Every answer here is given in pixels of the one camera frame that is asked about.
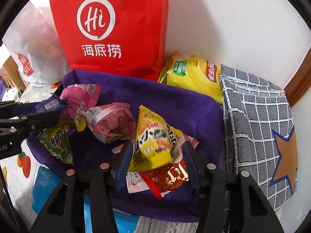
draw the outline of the gray checkered cloth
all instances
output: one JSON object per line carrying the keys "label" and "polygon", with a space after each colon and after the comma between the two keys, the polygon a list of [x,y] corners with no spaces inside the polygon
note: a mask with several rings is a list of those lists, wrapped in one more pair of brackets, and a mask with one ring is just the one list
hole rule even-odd
{"label": "gray checkered cloth", "polygon": [[294,125],[285,92],[252,74],[221,68],[226,171],[248,171],[276,211],[291,196],[287,180],[269,186],[279,159],[272,129],[287,138]]}

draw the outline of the purple towel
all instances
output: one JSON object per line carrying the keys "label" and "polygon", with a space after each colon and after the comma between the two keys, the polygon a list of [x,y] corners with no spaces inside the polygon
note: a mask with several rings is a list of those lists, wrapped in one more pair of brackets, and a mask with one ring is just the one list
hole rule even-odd
{"label": "purple towel", "polygon": [[[220,166],[223,142],[223,114],[220,106],[211,98],[196,92],[159,84],[144,79],[112,74],[74,70],[63,78],[63,85],[100,84],[102,92],[98,106],[114,102],[128,103],[135,119],[138,107],[144,105],[162,116],[171,126],[199,141],[197,152],[207,162]],[[59,177],[68,169],[79,171],[94,169],[109,162],[110,151],[117,143],[104,145],[89,129],[75,132],[69,137],[73,151],[74,166],[63,164],[52,156],[32,134],[28,146],[39,163],[45,164]],[[153,219],[171,222],[198,222],[200,199],[189,183],[157,199],[151,191],[129,194],[124,187],[119,193],[111,194],[113,207]]]}

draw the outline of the chinese characters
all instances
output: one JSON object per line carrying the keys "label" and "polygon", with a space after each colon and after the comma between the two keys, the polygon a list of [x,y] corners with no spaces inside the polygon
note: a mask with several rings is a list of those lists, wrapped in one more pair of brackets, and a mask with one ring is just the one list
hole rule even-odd
{"label": "chinese characters", "polygon": [[208,79],[212,82],[216,82],[217,66],[211,62],[208,62],[206,71],[208,71]]}
{"label": "chinese characters", "polygon": [[121,46],[115,44],[96,44],[96,45],[83,45],[82,50],[85,56],[92,57],[118,57],[121,58]]}

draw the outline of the snack bag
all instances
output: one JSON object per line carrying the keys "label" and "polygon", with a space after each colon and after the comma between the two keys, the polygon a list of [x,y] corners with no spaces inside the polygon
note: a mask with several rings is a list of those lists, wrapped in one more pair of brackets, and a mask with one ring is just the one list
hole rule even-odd
{"label": "snack bag", "polygon": [[86,127],[82,113],[96,106],[101,86],[95,84],[74,84],[65,88],[60,96],[68,102],[66,111],[76,124],[77,131],[83,131]]}
{"label": "snack bag", "polygon": [[129,194],[149,190],[146,182],[138,172],[128,172],[126,175],[126,184],[128,186]]}
{"label": "snack bag", "polygon": [[90,130],[103,143],[135,138],[136,122],[127,103],[90,108],[83,115]]}
{"label": "snack bag", "polygon": [[159,199],[189,181],[183,158],[183,143],[185,141],[190,141],[194,148],[198,145],[195,138],[183,135],[171,151],[171,163],[154,170],[139,172],[152,193]]}
{"label": "snack bag", "polygon": [[73,153],[70,149],[67,133],[74,126],[74,122],[61,121],[52,128],[45,129],[38,135],[38,139],[49,152],[63,163],[73,165]]}
{"label": "snack bag", "polygon": [[168,58],[158,82],[208,95],[222,105],[218,74],[221,74],[220,66],[176,51]]}
{"label": "snack bag", "polygon": [[57,95],[52,94],[52,96],[44,100],[40,103],[38,103],[32,113],[41,113],[41,112],[47,112],[47,111],[58,111],[61,112],[68,103],[64,100],[61,100]]}
{"label": "snack bag", "polygon": [[137,145],[128,171],[147,171],[172,160],[170,151],[182,132],[144,106],[139,107]]}

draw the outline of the wooden furniture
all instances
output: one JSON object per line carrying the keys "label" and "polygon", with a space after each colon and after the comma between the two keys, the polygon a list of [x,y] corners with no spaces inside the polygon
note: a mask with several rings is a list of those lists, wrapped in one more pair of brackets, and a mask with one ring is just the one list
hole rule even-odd
{"label": "wooden furniture", "polygon": [[308,51],[299,69],[285,87],[290,106],[294,106],[311,86],[311,50]]}
{"label": "wooden furniture", "polygon": [[10,56],[2,65],[2,68],[0,69],[0,77],[8,87],[15,87],[20,93],[24,92],[26,89],[25,84],[28,84],[22,81],[18,72],[18,66],[12,56]]}

